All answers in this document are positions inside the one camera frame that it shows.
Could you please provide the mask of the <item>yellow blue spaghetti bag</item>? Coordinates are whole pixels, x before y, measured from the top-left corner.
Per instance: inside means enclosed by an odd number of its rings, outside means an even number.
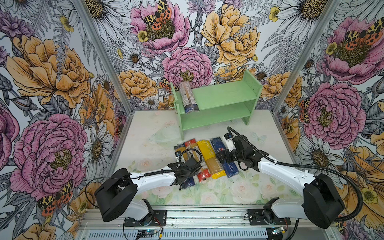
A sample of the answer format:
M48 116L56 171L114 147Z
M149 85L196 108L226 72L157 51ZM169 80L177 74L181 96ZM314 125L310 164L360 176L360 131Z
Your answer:
M192 156L189 152L185 152L184 154L182 154L182 152L186 150L185 144L179 144L177 146L174 146L174 150L175 150L176 162L186 162L189 159L189 157ZM180 191L193 187L195 185L196 184L195 184L194 178L189 177L184 183L181 184Z

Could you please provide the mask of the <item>blue Barilla spaghetti box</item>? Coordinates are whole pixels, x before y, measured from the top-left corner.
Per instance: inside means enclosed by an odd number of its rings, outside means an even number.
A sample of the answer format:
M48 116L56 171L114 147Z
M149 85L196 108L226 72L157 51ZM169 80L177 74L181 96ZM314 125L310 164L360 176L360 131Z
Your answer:
M223 143L222 139L219 137L211 139L210 142L211 142L211 145L212 145L215 153L218 153L222 150L227 149L226 145ZM238 170L238 168L234 162L230 163L230 164L221 164L221 165L222 165L228 178L231 178L231 177L233 177L239 173L239 170Z

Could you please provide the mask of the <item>clear grey label spaghetti bag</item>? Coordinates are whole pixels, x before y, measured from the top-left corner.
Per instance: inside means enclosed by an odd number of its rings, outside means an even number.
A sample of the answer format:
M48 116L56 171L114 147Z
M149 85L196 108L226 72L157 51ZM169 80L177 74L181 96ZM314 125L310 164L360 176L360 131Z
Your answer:
M195 99L193 89L191 88L191 85L189 82L181 82L179 85L180 88L180 94L182 97L183 107L186 114L192 113L192 112L199 112L199 106L197 104L197 101Z

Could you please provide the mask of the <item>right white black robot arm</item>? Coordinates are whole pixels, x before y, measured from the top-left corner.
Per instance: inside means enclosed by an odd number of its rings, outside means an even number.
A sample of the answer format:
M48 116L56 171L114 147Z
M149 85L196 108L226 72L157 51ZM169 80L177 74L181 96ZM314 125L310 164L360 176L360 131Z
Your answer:
M314 175L285 166L268 153L255 150L247 140L244 136L225 134L222 137L226 146L225 157L232 162L243 163L246 169L279 180L301 197L294 201L272 198L263 207L265 222L273 224L279 219L296 218L309 220L317 227L327 229L345 207L332 179L324 174Z

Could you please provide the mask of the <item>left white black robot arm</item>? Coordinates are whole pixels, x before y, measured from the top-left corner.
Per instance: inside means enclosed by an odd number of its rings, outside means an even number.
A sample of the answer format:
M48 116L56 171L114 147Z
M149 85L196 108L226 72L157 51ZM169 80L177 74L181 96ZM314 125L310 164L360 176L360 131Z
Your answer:
M154 216L153 208L147 200L138 200L136 196L156 188L182 185L188 178L197 175L200 169L201 164L190 158L154 172L129 173L126 168L117 170L95 191L103 221L125 217L142 226L148 225Z

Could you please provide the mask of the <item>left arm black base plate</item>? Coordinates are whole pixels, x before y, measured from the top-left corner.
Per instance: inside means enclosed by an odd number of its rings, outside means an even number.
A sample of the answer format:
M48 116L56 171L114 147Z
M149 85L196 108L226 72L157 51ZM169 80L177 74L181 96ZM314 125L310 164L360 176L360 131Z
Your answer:
M164 227L167 222L167 213L167 210L153 210L140 221L126 218L124 227Z

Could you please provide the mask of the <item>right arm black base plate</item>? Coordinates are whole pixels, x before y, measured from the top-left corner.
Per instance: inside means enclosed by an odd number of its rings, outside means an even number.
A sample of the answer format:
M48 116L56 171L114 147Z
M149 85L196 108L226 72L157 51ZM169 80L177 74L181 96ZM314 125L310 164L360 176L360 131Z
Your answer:
M251 226L289 226L291 220L289 218L278 218L269 210L264 209L248 209L243 216Z

